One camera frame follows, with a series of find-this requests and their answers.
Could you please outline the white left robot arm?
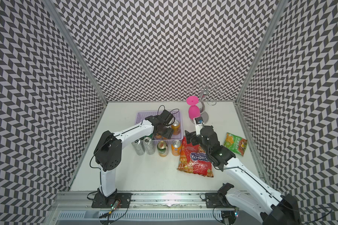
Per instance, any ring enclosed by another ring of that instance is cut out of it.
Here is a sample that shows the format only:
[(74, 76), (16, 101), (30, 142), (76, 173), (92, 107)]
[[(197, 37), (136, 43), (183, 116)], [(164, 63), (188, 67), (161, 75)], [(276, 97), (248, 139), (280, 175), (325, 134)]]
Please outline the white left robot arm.
[(161, 114), (148, 116), (125, 130), (102, 133), (94, 150), (95, 162), (100, 168), (99, 193), (104, 197), (110, 197), (117, 191), (115, 170), (121, 162), (122, 150), (127, 145), (151, 134), (159, 134), (170, 139), (174, 132), (170, 127), (172, 121), (174, 121), (174, 115), (167, 110), (163, 110)]

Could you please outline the dark green gold-top can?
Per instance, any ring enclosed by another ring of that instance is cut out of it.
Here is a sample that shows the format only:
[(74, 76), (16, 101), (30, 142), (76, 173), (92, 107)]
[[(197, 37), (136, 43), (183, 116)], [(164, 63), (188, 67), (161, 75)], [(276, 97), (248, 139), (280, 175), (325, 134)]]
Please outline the dark green gold-top can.
[(157, 150), (158, 150), (159, 156), (166, 157), (168, 155), (168, 146), (167, 146), (167, 143), (165, 141), (160, 141), (157, 144)]

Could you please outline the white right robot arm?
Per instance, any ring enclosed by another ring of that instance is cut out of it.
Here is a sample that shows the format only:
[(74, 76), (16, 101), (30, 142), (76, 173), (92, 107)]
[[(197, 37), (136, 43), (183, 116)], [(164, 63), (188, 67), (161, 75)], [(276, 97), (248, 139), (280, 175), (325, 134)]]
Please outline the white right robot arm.
[(185, 132), (187, 143), (200, 145), (207, 159), (220, 171), (239, 182), (248, 194), (232, 184), (222, 186), (226, 201), (244, 210), (263, 225), (299, 225), (300, 214), (296, 198), (284, 196), (248, 170), (236, 155), (220, 144), (212, 126), (196, 126), (193, 132)]

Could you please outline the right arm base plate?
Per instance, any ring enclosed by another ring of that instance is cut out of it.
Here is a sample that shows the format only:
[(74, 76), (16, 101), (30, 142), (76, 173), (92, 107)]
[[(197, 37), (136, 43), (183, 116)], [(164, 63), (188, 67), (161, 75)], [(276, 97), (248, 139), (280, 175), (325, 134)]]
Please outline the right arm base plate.
[(223, 194), (220, 193), (205, 193), (206, 207), (214, 208), (234, 208), (229, 204), (228, 200)]

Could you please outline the silver can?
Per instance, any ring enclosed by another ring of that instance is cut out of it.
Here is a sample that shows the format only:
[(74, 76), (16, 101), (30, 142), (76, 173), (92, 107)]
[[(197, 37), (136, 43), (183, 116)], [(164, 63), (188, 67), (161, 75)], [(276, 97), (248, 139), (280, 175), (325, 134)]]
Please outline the silver can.
[(131, 143), (135, 152), (139, 155), (142, 156), (145, 154), (145, 149), (142, 145), (142, 141), (140, 139), (135, 140), (134, 142)]
[(155, 146), (154, 146), (152, 138), (145, 137), (143, 139), (143, 146), (148, 155), (153, 155), (155, 153)]

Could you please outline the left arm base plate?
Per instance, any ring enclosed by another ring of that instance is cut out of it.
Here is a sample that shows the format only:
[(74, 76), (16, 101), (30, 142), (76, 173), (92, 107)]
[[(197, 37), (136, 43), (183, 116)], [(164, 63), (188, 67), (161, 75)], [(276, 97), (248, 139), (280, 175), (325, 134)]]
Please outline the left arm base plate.
[(109, 197), (105, 197), (101, 192), (97, 192), (92, 202), (92, 208), (109, 209), (114, 206), (116, 201), (118, 206), (122, 209), (127, 209), (131, 203), (132, 193), (116, 193), (114, 192)]

